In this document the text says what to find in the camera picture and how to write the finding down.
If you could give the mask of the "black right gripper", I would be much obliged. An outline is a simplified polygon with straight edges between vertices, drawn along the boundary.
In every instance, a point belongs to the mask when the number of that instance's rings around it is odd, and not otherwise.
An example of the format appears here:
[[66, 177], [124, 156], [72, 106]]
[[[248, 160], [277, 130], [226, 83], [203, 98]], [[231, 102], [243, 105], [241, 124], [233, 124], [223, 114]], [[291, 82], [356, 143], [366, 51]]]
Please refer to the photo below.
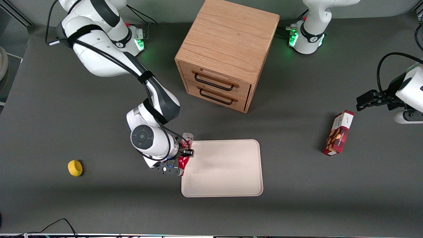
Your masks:
[[189, 134], [172, 135], [167, 133], [168, 149], [167, 149], [167, 162], [178, 162], [180, 157], [192, 158], [194, 156], [193, 149], [189, 147]]

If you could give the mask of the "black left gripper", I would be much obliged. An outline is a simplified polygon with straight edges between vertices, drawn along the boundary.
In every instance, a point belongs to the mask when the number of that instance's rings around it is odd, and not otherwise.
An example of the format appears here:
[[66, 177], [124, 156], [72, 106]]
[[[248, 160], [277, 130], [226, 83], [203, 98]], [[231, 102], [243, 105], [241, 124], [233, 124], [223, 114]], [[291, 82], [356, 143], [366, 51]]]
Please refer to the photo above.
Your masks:
[[401, 88], [401, 85], [404, 82], [406, 77], [406, 72], [400, 74], [398, 77], [393, 79], [387, 89], [382, 90], [382, 85], [380, 82], [380, 73], [377, 73], [377, 90], [369, 90], [366, 93], [363, 93], [361, 96], [358, 96], [356, 99], [356, 109], [357, 112], [360, 112], [366, 108], [373, 106], [383, 106], [387, 105], [388, 110], [394, 110], [399, 107], [403, 107], [405, 110], [414, 110], [413, 107], [406, 104], [402, 99], [399, 99], [396, 96], [396, 92]]

